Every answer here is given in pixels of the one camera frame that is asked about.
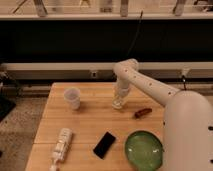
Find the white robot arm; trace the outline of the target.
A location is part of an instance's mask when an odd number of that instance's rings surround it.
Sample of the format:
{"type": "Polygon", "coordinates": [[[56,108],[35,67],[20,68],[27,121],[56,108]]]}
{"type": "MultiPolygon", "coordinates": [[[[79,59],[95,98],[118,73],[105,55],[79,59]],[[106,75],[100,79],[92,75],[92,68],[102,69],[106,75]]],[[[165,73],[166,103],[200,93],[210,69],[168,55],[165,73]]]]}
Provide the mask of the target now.
{"type": "Polygon", "coordinates": [[[198,92],[141,74],[138,67],[136,59],[114,65],[114,107],[122,106],[133,84],[164,107],[163,171],[213,171],[213,105],[198,92]]]}

